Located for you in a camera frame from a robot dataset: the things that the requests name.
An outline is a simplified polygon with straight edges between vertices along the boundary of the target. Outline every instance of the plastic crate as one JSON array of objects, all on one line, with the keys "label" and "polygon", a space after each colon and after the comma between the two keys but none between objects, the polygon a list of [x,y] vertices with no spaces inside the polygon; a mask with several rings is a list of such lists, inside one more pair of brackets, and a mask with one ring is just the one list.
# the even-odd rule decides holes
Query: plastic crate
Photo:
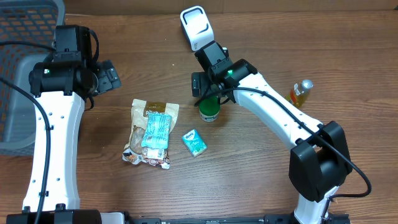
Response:
[{"label": "plastic crate", "polygon": [[[62,0],[0,1],[0,42],[23,40],[51,46],[55,26],[63,25]],[[29,72],[50,52],[26,45],[0,46],[0,76],[30,92]],[[0,83],[0,154],[34,153],[33,103]]]}]

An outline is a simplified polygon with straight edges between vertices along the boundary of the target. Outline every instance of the transparent food package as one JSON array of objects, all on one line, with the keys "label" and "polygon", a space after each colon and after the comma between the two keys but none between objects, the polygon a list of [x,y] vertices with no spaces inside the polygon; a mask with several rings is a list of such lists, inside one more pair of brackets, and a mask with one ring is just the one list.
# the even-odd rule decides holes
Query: transparent food package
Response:
[{"label": "transparent food package", "polygon": [[159,103],[134,99],[131,107],[131,133],[129,142],[124,147],[123,160],[138,165],[141,162],[161,167],[170,168],[168,149],[154,149],[142,147],[148,116],[151,113],[167,114],[171,116],[169,134],[172,132],[178,118],[180,106],[174,103]]}]

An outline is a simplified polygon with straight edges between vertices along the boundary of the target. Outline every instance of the yellow bottle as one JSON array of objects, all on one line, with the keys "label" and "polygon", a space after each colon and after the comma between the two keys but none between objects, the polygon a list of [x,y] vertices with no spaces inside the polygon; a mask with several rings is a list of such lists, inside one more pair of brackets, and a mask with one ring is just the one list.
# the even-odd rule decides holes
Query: yellow bottle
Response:
[{"label": "yellow bottle", "polygon": [[311,80],[303,80],[302,82],[294,84],[293,89],[285,99],[295,107],[301,107],[310,95],[310,90],[313,87]]}]

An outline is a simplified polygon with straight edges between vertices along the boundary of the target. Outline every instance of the wooden table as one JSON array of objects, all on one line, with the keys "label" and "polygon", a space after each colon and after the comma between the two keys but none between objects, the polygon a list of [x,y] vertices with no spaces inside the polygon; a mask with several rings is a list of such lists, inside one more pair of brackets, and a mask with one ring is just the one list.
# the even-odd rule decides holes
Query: wooden table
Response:
[{"label": "wooden table", "polygon": [[[281,95],[296,81],[315,88],[302,108],[344,127],[352,161],[373,192],[338,199],[334,213],[353,223],[395,223],[398,215],[398,12],[291,12],[209,15],[216,40],[231,59],[245,58]],[[84,113],[78,145],[81,208],[127,210],[134,217],[250,217],[290,213],[298,193],[288,177],[289,152],[269,128],[227,104],[213,123],[193,107],[191,73],[200,72],[179,15],[67,16],[95,30],[100,60],[111,59],[120,89],[95,99]],[[133,165],[121,153],[131,128],[133,99],[178,103],[170,135],[170,170]],[[181,136],[196,128],[209,149],[194,159]],[[21,210],[32,158],[0,157],[0,222]],[[348,176],[340,192],[364,191]]]}]

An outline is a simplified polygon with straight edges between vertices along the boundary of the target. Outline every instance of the blue packet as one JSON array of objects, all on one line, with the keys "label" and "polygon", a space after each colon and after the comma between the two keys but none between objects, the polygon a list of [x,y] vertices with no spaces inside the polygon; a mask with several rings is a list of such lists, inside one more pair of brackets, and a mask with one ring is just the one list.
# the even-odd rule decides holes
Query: blue packet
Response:
[{"label": "blue packet", "polygon": [[199,156],[206,151],[207,145],[200,137],[197,130],[193,129],[182,136],[182,141],[187,146],[193,157]]},{"label": "blue packet", "polygon": [[148,125],[142,138],[142,147],[167,149],[172,117],[167,114],[149,113]]}]

